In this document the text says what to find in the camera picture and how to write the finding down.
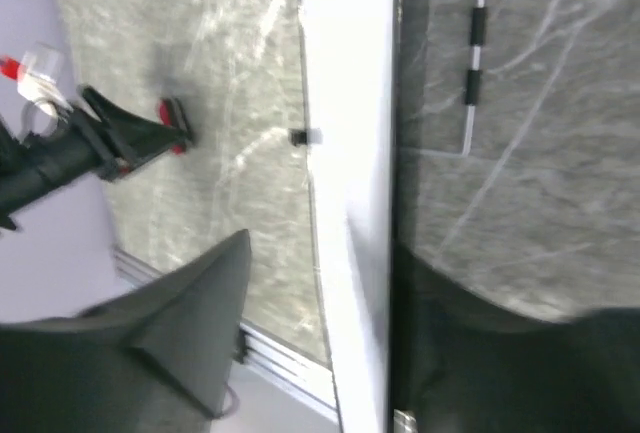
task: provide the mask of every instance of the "white wall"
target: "white wall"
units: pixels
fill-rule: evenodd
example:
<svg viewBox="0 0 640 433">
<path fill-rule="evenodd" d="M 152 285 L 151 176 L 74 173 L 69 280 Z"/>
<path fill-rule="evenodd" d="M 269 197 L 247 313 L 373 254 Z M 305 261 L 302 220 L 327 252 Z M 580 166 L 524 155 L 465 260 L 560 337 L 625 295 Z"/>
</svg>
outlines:
<svg viewBox="0 0 640 433">
<path fill-rule="evenodd" d="M 394 0 L 302 0 L 318 264 L 343 430 L 382 433 Z"/>
<path fill-rule="evenodd" d="M 0 0 L 0 23 L 0 54 L 21 59 L 38 41 L 63 50 L 68 62 L 59 85 L 74 92 L 55 0 Z M 23 105 L 15 83 L 0 77 L 0 114 L 14 131 Z M 97 178 L 85 177 L 15 219 L 24 232 L 0 237 L 0 321 L 65 315 L 120 291 L 109 253 L 114 230 Z"/>
</svg>

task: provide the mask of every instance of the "gray tile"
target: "gray tile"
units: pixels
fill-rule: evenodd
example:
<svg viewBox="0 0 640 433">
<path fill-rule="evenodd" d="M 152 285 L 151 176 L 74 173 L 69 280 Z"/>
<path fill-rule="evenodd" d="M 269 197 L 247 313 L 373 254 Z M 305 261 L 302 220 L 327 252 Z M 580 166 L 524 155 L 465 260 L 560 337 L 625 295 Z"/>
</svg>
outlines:
<svg viewBox="0 0 640 433">
<path fill-rule="evenodd" d="M 465 161 L 473 164 L 471 159 Z M 437 162 L 442 166 L 443 159 Z M 638 198 L 629 193 L 640 191 L 640 179 L 623 183 L 607 176 L 505 167 L 479 197 L 478 191 L 490 176 L 487 167 L 493 166 L 486 163 L 476 163 L 473 170 L 467 166 L 448 177 L 429 167 L 432 179 L 423 180 L 420 197 L 425 200 L 416 214 L 418 225 L 426 226 L 418 226 L 414 237 L 415 251 L 422 258 L 505 306 L 523 303 L 521 312 L 526 297 L 530 306 L 527 312 L 538 312 L 545 318 L 552 313 L 560 318 L 611 301 L 621 302 L 622 298 L 640 302 L 640 281 L 637 285 L 629 282 L 631 267 L 610 265 L 603 287 L 609 296 L 603 296 L 602 303 L 589 293 L 593 280 L 580 273 L 591 258 L 585 254 L 597 254 L 605 247 L 640 238 L 640 215 L 634 207 Z M 632 265 L 640 261 L 633 249 L 628 253 L 632 256 L 620 261 Z M 565 257 L 576 257 L 582 263 L 573 270 L 563 271 L 557 266 L 545 269 L 546 260 Z M 607 258 L 601 258 L 598 264 L 604 268 Z M 536 268 L 527 273 L 532 275 L 529 280 L 514 281 L 512 268 L 520 271 L 534 267 L 527 265 Z M 541 288 L 546 285 L 546 289 L 536 293 L 534 287 L 527 286 L 531 284 Z M 555 291 L 554 285 L 558 293 L 550 311 L 548 298 Z M 629 292 L 629 285 L 637 288 L 634 293 Z M 620 288 L 626 291 L 615 293 Z"/>
<path fill-rule="evenodd" d="M 297 0 L 59 0 L 79 79 L 155 118 L 183 99 L 198 147 L 108 188 L 124 249 L 169 271 L 252 233 L 247 318 L 326 359 L 303 152 Z"/>
<path fill-rule="evenodd" d="M 474 1 L 403 0 L 402 146 L 453 152 L 460 148 L 469 12 Z"/>
<path fill-rule="evenodd" d="M 469 286 L 513 311 L 551 321 L 597 307 L 638 307 L 639 240 L 605 240 L 496 266 Z"/>
<path fill-rule="evenodd" d="M 462 58 L 466 45 L 454 46 L 462 21 L 439 18 L 434 0 L 413 1 L 418 6 L 403 21 L 431 8 L 428 30 L 441 30 L 427 50 L 438 51 L 437 43 Z M 464 11 L 466 0 L 452 1 Z M 634 0 L 487 2 L 472 157 L 401 156 L 402 241 L 469 288 L 534 316 L 635 306 L 640 7 Z M 429 95 L 437 98 L 430 75 L 446 78 L 451 91 L 457 83 L 416 49 L 419 34 L 406 31 L 413 37 L 402 46 L 408 79 L 400 97 L 415 112 Z M 407 67 L 411 55 L 430 60 L 419 75 Z M 457 109 L 445 105 L 440 114 Z M 422 113 L 401 111 L 402 145 L 415 153 L 433 148 L 435 136 L 451 149 L 453 130 L 435 123 L 425 129 Z"/>
<path fill-rule="evenodd" d="M 432 262 L 438 258 L 438 247 L 482 187 L 493 162 L 405 153 L 398 158 L 398 165 L 402 184 L 400 239 Z"/>
</svg>

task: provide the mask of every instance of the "gray marble tile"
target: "gray marble tile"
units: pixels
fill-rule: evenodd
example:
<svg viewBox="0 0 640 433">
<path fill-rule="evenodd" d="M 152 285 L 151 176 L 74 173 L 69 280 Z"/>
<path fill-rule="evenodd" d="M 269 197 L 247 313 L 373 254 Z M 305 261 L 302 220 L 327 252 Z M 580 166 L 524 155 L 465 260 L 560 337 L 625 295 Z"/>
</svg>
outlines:
<svg viewBox="0 0 640 433">
<path fill-rule="evenodd" d="M 109 186 L 125 250 L 169 271 L 240 228 L 246 317 L 322 360 L 303 150 L 297 0 L 59 0 L 81 81 L 155 118 L 179 96 L 199 145 Z"/>
<path fill-rule="evenodd" d="M 424 41 L 418 30 L 405 30 L 412 38 L 402 45 L 401 115 L 414 131 L 402 137 L 413 148 L 400 157 L 402 241 L 468 287 L 533 316 L 640 304 L 640 4 L 487 0 L 471 157 L 445 159 L 424 150 L 436 136 L 454 151 L 452 130 L 416 125 L 428 123 L 434 108 L 424 105 L 444 91 L 428 78 L 448 74 L 428 50 L 453 51 L 460 27 L 438 15 L 436 0 L 413 1 L 422 4 L 404 11 L 403 22 L 417 21 L 420 8 L 429 22 L 426 52 L 415 46 Z M 452 1 L 460 11 L 468 2 Z M 458 50 L 460 58 L 467 52 Z M 420 74 L 411 55 L 426 60 Z M 452 104 L 438 115 L 458 111 Z"/>
<path fill-rule="evenodd" d="M 474 0 L 403 0 L 400 51 L 401 145 L 455 152 Z"/>
</svg>

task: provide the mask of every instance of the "glass shower door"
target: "glass shower door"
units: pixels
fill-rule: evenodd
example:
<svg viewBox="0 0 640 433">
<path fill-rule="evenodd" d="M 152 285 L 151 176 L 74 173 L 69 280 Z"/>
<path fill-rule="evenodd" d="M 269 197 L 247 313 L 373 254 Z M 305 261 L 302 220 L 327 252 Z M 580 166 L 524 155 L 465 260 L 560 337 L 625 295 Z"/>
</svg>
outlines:
<svg viewBox="0 0 640 433">
<path fill-rule="evenodd" d="M 298 0 L 58 0 L 78 82 L 141 116 L 179 97 L 198 137 L 107 194 L 122 249 L 168 272 L 251 231 L 246 320 L 324 363 Z"/>
</svg>

